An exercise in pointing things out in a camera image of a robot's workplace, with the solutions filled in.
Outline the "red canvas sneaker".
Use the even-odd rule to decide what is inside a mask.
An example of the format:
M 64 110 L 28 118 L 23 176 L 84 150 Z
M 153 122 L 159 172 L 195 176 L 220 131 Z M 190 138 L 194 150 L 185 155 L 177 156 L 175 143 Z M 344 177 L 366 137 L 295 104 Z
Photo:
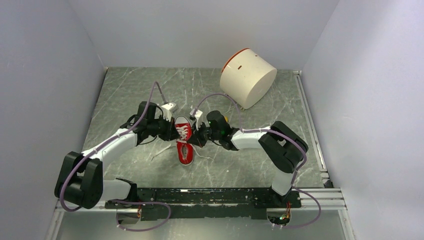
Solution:
M 176 140 L 178 159 L 182 165 L 190 165 L 194 160 L 194 148 L 188 143 L 192 136 L 190 121 L 185 116 L 177 116 L 174 126 L 179 135 Z

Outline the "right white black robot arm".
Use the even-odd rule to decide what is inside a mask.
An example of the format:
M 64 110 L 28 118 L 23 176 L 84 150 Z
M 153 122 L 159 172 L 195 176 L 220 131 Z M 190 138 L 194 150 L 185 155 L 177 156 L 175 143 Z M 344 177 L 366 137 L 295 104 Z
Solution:
M 231 127 L 218 111 L 206 116 L 200 110 L 193 110 L 190 119 L 194 121 L 188 143 L 204 147 L 208 141 L 228 151 L 244 149 L 263 150 L 277 168 L 271 184 L 270 202 L 282 207 L 289 200 L 296 175 L 306 161 L 309 150 L 307 143 L 281 121 L 258 129 Z

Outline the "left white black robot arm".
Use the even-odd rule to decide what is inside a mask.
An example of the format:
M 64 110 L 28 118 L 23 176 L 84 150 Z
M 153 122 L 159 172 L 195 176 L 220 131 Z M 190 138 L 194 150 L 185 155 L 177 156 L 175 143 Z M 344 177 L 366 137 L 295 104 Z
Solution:
M 179 136 L 173 117 L 177 109 L 173 102 L 159 106 L 143 101 L 138 112 L 110 138 L 81 153 L 69 152 L 64 157 L 54 195 L 78 208 L 91 209 L 98 202 L 114 200 L 126 208 L 134 207 L 139 201 L 137 184 L 122 178 L 105 180 L 105 170 L 122 154 L 143 145 L 148 137 L 175 140 Z

